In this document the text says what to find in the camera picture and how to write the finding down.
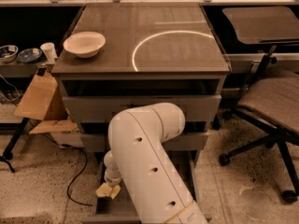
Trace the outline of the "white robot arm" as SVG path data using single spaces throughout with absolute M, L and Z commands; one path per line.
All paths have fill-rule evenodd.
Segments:
M 170 103 L 126 109 L 109 123 L 114 164 L 142 224 L 207 224 L 163 147 L 184 127 L 183 112 Z

